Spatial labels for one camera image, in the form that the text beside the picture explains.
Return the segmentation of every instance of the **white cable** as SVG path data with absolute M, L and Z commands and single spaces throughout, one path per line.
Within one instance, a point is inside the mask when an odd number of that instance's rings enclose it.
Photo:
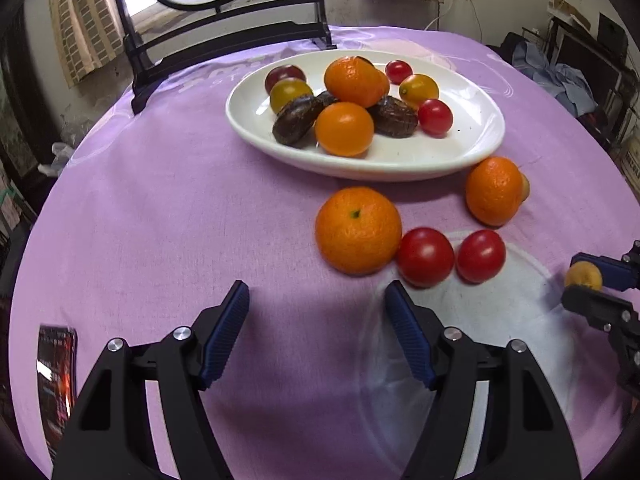
M 449 13 L 449 11 L 453 8 L 453 3 L 454 3 L 455 1 L 456 1 L 456 0 L 451 0 L 451 3 L 449 4 L 449 9 L 445 10 L 445 11 L 444 11 L 440 16 L 438 16 L 438 17 L 437 17 L 435 20 L 433 20 L 429 25 L 427 25 L 427 26 L 424 28 L 424 30 L 429 30 L 429 27 L 431 27 L 431 25 L 433 25 L 435 22 L 437 22 L 440 18 L 444 18 L 444 17 Z

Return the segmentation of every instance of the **blue cloth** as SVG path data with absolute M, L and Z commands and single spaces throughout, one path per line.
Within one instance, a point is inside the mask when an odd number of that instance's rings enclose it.
M 551 66 L 533 43 L 523 41 L 516 47 L 513 66 L 542 86 L 576 118 L 593 112 L 598 106 L 580 70 L 563 63 Z

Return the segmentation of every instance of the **plate rim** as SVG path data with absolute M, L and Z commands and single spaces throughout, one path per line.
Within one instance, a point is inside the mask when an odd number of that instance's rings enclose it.
M 416 162 L 374 162 L 372 160 L 366 160 L 362 158 L 348 158 L 343 156 L 331 155 L 329 153 L 318 153 L 318 152 L 309 152 L 307 150 L 300 150 L 299 148 L 293 148 L 291 146 L 285 146 L 283 144 L 279 144 L 277 142 L 263 139 L 262 137 L 256 136 L 255 134 L 250 133 L 244 126 L 241 126 L 233 114 L 230 111 L 230 103 L 236 93 L 240 85 L 242 85 L 246 79 L 251 77 L 256 72 L 260 70 L 265 70 L 267 68 L 276 68 L 277 66 L 281 66 L 284 61 L 291 61 L 294 59 L 299 59 L 301 57 L 310 57 L 322 52 L 374 52 L 376 54 L 386 54 L 389 56 L 401 57 L 403 60 L 411 61 L 415 60 L 420 63 L 427 63 L 431 65 L 435 65 L 440 69 L 447 70 L 455 74 L 458 77 L 464 79 L 469 85 L 473 86 L 476 90 L 484 94 L 485 97 L 489 99 L 489 101 L 494 104 L 495 110 L 497 111 L 497 117 L 502 125 L 500 129 L 500 134 L 496 137 L 496 140 L 492 142 L 486 149 L 481 150 L 477 154 L 473 156 L 467 156 L 465 158 L 456 158 L 453 160 L 448 160 L 446 162 L 440 163 L 429 163 L 426 165 L 424 162 L 416 163 Z M 388 52 L 385 50 L 371 50 L 371 49 L 354 49 L 354 48 L 338 48 L 335 50 L 317 50 L 311 52 L 302 52 L 300 54 L 296 54 L 295 56 L 286 57 L 283 59 L 279 59 L 269 63 L 265 66 L 261 66 L 260 68 L 254 70 L 253 72 L 246 74 L 232 89 L 229 93 L 229 96 L 226 98 L 225 103 L 225 115 L 233 130 L 241 137 L 242 140 L 249 143 L 252 146 L 255 146 L 257 149 L 261 150 L 263 153 L 266 153 L 270 156 L 282 156 L 285 159 L 289 159 L 291 161 L 295 160 L 298 163 L 302 164 L 311 164 L 315 165 L 317 169 L 320 169 L 320 166 L 324 168 L 332 168 L 336 170 L 345 170 L 345 171 L 366 171 L 367 173 L 388 173 L 389 171 L 393 171 L 397 174 L 405 174 L 405 173 L 423 173 L 423 174 L 431 174 L 431 173 L 441 173 L 443 171 L 455 171 L 462 170 L 464 168 L 471 167 L 474 164 L 485 160 L 488 156 L 494 153 L 502 144 L 504 140 L 504 136 L 506 134 L 506 122 L 504 120 L 504 114 L 502 110 L 498 106 L 498 104 L 494 101 L 494 99 L 482 88 L 480 88 L 476 83 L 471 81 L 469 78 L 455 72 L 445 66 L 438 65 L 430 60 L 421 59 L 415 56 L 404 56 L 402 54 L 398 54 L 397 52 Z

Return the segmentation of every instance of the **tablecloth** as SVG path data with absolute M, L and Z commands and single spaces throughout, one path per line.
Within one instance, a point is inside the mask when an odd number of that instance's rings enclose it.
M 631 191 L 561 105 L 479 43 L 389 27 L 333 32 L 343 48 L 449 66 L 502 109 L 507 131 L 497 153 L 517 163 L 532 189 L 499 230 L 508 264 L 481 286 L 453 274 L 411 294 L 477 341 L 527 341 L 588 473 L 620 432 L 623 395 L 604 335 L 559 306 L 561 276 L 578 251 L 619 257 L 640 238 Z M 80 387 L 110 338 L 159 340 L 242 279 L 250 314 L 223 377 L 202 394 L 234 477 L 401 475 L 431 397 L 410 377 L 382 314 L 382 290 L 396 270 L 350 278 L 329 268 L 316 250 L 314 219 L 352 183 L 272 160 L 225 119 L 225 100 L 244 75 L 314 49 L 296 41 L 193 66 L 163 83 L 138 116 L 127 91 L 79 146 L 31 234 L 10 323 L 17 422 L 43 471 L 51 462 L 36 390 L 40 324 L 78 330 Z M 431 226 L 457 242 L 479 227 L 464 206 L 464 178 L 372 186 L 398 206 L 405 230 Z M 159 462 L 174 474 L 153 384 L 148 395 Z M 477 427 L 476 420 L 469 441 L 479 438 Z M 473 467 L 472 451 L 463 462 L 459 472 Z

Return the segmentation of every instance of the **red cherry tomato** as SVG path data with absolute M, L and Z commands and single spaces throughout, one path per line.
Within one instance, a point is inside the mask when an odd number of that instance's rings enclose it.
M 295 79 L 301 79 L 306 82 L 306 75 L 300 68 L 295 65 L 283 65 L 277 66 L 271 72 L 267 74 L 267 77 L 264 79 L 264 89 L 267 91 L 267 94 L 271 93 L 271 89 L 273 86 L 280 81 L 280 79 L 284 79 L 286 77 L 293 77 Z
M 405 280 L 413 286 L 427 288 L 449 276 L 455 264 L 455 255 L 444 234 L 420 227 L 402 237 L 396 260 Z
M 468 282 L 482 283 L 500 272 L 506 258 L 507 249 L 500 235 L 482 229 L 470 234 L 460 244 L 456 268 Z
M 442 101 L 429 99 L 418 108 L 418 121 L 426 134 L 441 137 L 453 126 L 453 113 Z
M 399 85 L 402 81 L 407 79 L 414 73 L 414 69 L 404 61 L 396 60 L 390 61 L 385 67 L 386 76 L 394 85 Z

